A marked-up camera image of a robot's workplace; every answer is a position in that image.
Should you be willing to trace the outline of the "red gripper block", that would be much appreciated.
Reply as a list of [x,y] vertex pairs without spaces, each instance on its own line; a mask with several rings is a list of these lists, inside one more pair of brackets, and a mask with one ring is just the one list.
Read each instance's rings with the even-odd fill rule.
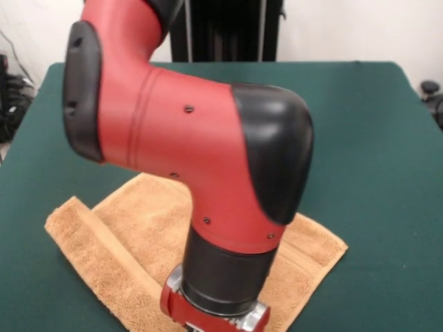
[[271,314],[269,307],[258,303],[250,313],[241,317],[210,315],[191,305],[179,290],[174,290],[167,284],[161,292],[160,308],[177,324],[193,331],[208,332],[264,331]]

